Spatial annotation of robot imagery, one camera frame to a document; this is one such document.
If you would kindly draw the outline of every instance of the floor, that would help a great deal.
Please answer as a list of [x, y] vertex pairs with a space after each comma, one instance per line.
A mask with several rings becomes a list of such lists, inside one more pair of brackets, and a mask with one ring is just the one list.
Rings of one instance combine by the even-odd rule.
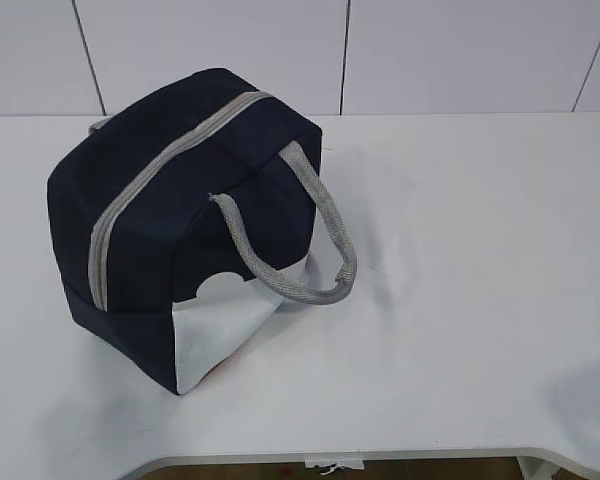
[[[522, 480], [515, 458], [465, 458], [365, 462], [363, 471], [332, 474], [341, 480]], [[142, 480], [310, 480], [325, 478], [300, 463], [167, 467]], [[578, 480], [561, 470], [553, 480]]]

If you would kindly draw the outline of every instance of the zipper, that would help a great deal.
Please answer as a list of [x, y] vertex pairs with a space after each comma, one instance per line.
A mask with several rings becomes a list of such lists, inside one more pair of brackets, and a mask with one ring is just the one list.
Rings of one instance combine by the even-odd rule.
[[88, 260], [89, 288], [97, 308], [107, 311], [107, 255], [111, 231], [118, 216], [169, 160], [200, 145], [251, 105], [268, 97], [271, 95], [266, 92], [245, 92], [238, 95], [196, 128], [167, 145], [102, 212], [91, 232]]

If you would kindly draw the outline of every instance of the lunch bag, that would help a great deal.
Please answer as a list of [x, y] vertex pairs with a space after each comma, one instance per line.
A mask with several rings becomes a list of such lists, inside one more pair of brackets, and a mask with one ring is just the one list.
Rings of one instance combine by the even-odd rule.
[[[47, 185], [69, 309], [174, 394], [283, 299], [351, 291], [355, 251], [318, 178], [322, 132], [281, 101], [206, 70], [91, 132]], [[316, 206], [343, 259], [329, 291], [302, 283]]]

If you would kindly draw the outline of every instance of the bag handle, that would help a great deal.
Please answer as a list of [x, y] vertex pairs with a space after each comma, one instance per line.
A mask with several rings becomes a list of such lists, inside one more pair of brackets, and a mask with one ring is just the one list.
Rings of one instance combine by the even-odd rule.
[[211, 195], [210, 198], [220, 207], [240, 257], [262, 283], [283, 297], [300, 303], [330, 305], [339, 302], [349, 295], [356, 278], [357, 259], [353, 243], [349, 240], [349, 235], [347, 235], [333, 198], [320, 181], [320, 177], [309, 163], [300, 144], [293, 141], [278, 154], [289, 165], [316, 204], [329, 232], [329, 237], [342, 257], [343, 264], [336, 275], [336, 286], [331, 290], [308, 288], [265, 263], [251, 247], [240, 209], [233, 198], [226, 193]]

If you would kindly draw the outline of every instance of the insulated bag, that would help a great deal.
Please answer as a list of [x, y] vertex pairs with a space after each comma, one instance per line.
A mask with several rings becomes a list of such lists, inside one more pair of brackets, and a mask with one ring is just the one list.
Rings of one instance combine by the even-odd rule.
[[[224, 69], [95, 125], [47, 185], [73, 319], [183, 394], [283, 299], [344, 299], [356, 255], [318, 178], [321, 135]], [[316, 206], [343, 259], [329, 291], [302, 282]]]

